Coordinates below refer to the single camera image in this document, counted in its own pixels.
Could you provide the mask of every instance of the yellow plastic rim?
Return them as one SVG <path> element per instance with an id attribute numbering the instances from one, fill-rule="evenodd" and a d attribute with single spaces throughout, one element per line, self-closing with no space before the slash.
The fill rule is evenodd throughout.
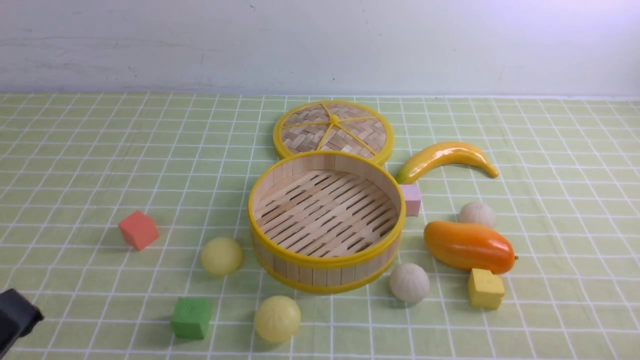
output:
<path id="1" fill-rule="evenodd" d="M 255 197 L 255 190 L 258 186 L 264 181 L 264 178 L 268 173 L 272 172 L 274 168 L 287 163 L 288 161 L 292 161 L 298 158 L 304 158 L 307 156 L 322 156 L 322 155 L 333 155 L 333 156 L 347 156 L 349 158 L 353 158 L 357 161 L 361 161 L 367 163 L 368 165 L 375 168 L 377 171 L 380 171 L 384 174 L 384 176 L 393 184 L 394 190 L 397 192 L 400 197 L 400 212 L 398 213 L 398 221 L 391 231 L 378 243 L 371 245 L 363 251 L 356 252 L 355 254 L 347 255 L 347 256 L 339 256 L 337 258 L 317 258 L 314 256 L 307 256 L 298 254 L 296 252 L 287 250 L 283 247 L 278 246 L 278 244 L 274 243 L 269 239 L 266 234 L 260 229 L 258 223 L 256 222 L 255 217 L 253 216 L 253 199 Z M 272 254 L 276 254 L 281 258 L 286 259 L 286 261 L 290 263 L 294 263 L 299 266 L 310 267 L 310 268 L 343 268 L 347 266 L 356 266 L 362 263 L 365 263 L 372 258 L 380 255 L 382 252 L 387 250 L 393 241 L 401 235 L 402 229 L 404 227 L 404 218 L 406 216 L 406 206 L 404 205 L 404 197 L 402 194 L 402 190 L 400 186 L 396 182 L 396 180 L 387 172 L 385 169 L 381 168 L 379 165 L 354 154 L 350 154 L 348 152 L 341 151 L 313 151 L 313 152 L 301 152 L 299 154 L 292 155 L 289 158 L 282 159 L 269 167 L 255 182 L 253 188 L 251 189 L 251 194 L 249 194 L 249 203 L 247 205 L 247 213 L 249 218 L 249 223 L 251 225 L 251 229 L 255 234 L 255 239 L 259 241 L 268 251 Z"/>
<path id="2" fill-rule="evenodd" d="M 280 281 L 282 284 L 285 284 L 286 286 L 288 286 L 290 288 L 293 288 L 295 290 L 304 291 L 306 293 L 337 294 L 337 293 L 344 293 L 346 291 L 351 291 L 351 290 L 355 290 L 357 288 L 361 288 L 362 286 L 365 286 L 365 285 L 370 284 L 373 281 L 375 281 L 377 278 L 382 276 L 382 274 L 384 274 L 385 271 L 387 271 L 387 269 L 389 269 L 389 267 L 391 267 L 391 265 L 393 265 L 393 263 L 396 260 L 396 257 L 398 255 L 399 251 L 400 251 L 400 245 L 398 245 L 398 248 L 397 248 L 396 252 L 391 257 L 391 259 L 389 259 L 389 262 L 385 266 L 383 266 L 380 270 L 376 271 L 375 273 L 365 277 L 364 279 L 360 279 L 358 281 L 354 281 L 354 282 L 351 282 L 349 284 L 336 285 L 336 286 L 316 286 L 316 285 L 303 284 L 301 282 L 295 282 L 295 281 L 289 280 L 286 277 L 284 277 L 284 276 L 276 273 L 272 269 L 268 268 L 260 257 L 257 257 L 257 259 L 258 259 L 258 263 L 260 263 L 260 265 L 265 269 L 265 271 L 269 275 L 271 275 L 274 279 L 276 279 L 277 281 Z"/>
<path id="3" fill-rule="evenodd" d="M 349 106 L 353 106 L 354 108 L 358 108 L 362 111 L 366 111 L 368 113 L 370 113 L 371 117 L 357 117 L 357 118 L 350 118 L 350 119 L 342 119 L 340 120 L 340 123 L 342 122 L 349 122 L 349 121 L 356 121 L 356 120 L 363 120 L 363 119 L 373 119 L 376 118 L 380 121 L 380 123 L 382 124 L 382 126 L 385 129 L 385 133 L 387 134 L 387 139 L 385 141 L 384 146 L 382 147 L 382 149 L 380 151 L 378 151 L 377 153 L 375 151 L 373 151 L 368 145 L 366 145 L 365 143 L 363 143 L 357 136 L 354 136 L 348 129 L 346 129 L 344 126 L 341 126 L 340 124 L 329 124 L 329 128 L 326 130 L 326 133 L 329 133 L 329 130 L 331 129 L 332 126 L 337 126 L 339 127 L 341 130 L 345 131 L 347 134 L 349 134 L 349 136 L 351 136 L 352 138 L 354 138 L 356 141 L 360 142 L 360 144 L 367 148 L 367 150 L 369 150 L 372 154 L 374 154 L 374 156 L 370 159 L 367 159 L 369 161 L 371 161 L 372 163 L 376 164 L 376 165 L 382 165 L 384 164 L 389 157 L 391 157 L 391 152 L 393 150 L 394 147 L 394 130 L 391 128 L 391 125 L 389 124 L 389 122 L 385 119 L 384 116 L 382 116 L 382 114 L 378 113 L 376 110 L 373 110 L 372 108 L 368 107 L 368 106 L 364 106 L 361 104 L 358 104 L 356 102 L 351 102 L 351 101 L 343 101 L 343 100 L 324 100 L 324 101 L 316 101 L 316 102 L 310 102 L 308 104 L 304 104 L 302 106 L 298 106 L 295 109 L 291 109 L 289 110 L 286 114 L 282 115 L 278 121 L 276 122 L 276 125 L 273 129 L 273 146 L 276 149 L 276 152 L 278 153 L 278 157 L 280 157 L 280 159 L 286 159 L 289 158 L 291 156 L 294 156 L 294 154 L 289 150 L 289 148 L 282 142 L 282 136 L 281 136 L 281 131 L 283 129 L 283 124 L 285 121 L 287 121 L 287 119 L 293 115 L 294 113 L 296 113 L 297 111 L 300 111 L 304 108 L 308 108 L 311 106 L 316 106 L 316 105 L 322 105 L 324 107 L 324 110 L 327 111 L 327 115 L 329 115 L 329 111 L 327 110 L 326 105 L 327 104 L 344 104 L 344 105 L 349 105 Z M 302 123 L 302 124 L 296 124 L 296 125 L 291 125 L 291 126 L 287 126 L 287 127 L 302 127 L 302 126 L 309 126 L 309 125 L 319 125 L 319 124 L 324 124 L 325 122 L 306 122 L 306 123 Z"/>

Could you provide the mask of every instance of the black object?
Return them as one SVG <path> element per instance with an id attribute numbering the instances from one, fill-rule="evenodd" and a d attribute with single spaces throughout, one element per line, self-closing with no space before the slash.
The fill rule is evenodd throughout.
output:
<path id="1" fill-rule="evenodd" d="M 15 289 L 0 294 L 0 359 L 42 320 L 44 315 L 40 310 Z"/>

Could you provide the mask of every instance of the yellow bun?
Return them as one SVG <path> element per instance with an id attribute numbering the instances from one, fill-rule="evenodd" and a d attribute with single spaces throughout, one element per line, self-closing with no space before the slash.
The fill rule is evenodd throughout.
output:
<path id="1" fill-rule="evenodd" d="M 276 295 L 268 298 L 255 312 L 255 331 L 271 343 L 287 341 L 300 327 L 300 308 L 293 299 Z"/>
<path id="2" fill-rule="evenodd" d="M 232 238 L 215 238 L 202 248 L 200 262 L 211 275 L 227 275 L 240 267 L 242 248 Z"/>

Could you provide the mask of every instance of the green cube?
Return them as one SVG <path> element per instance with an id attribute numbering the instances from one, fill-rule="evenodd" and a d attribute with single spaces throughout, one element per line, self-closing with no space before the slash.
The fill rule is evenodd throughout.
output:
<path id="1" fill-rule="evenodd" d="M 177 338 L 204 339 L 209 320 L 211 305 L 207 299 L 181 297 L 173 309 L 171 328 Z"/>

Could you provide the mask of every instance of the white wall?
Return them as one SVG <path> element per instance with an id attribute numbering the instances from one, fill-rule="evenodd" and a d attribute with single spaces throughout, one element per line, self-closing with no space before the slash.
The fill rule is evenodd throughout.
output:
<path id="1" fill-rule="evenodd" d="M 640 95 L 640 0 L 0 0 L 0 91 Z"/>

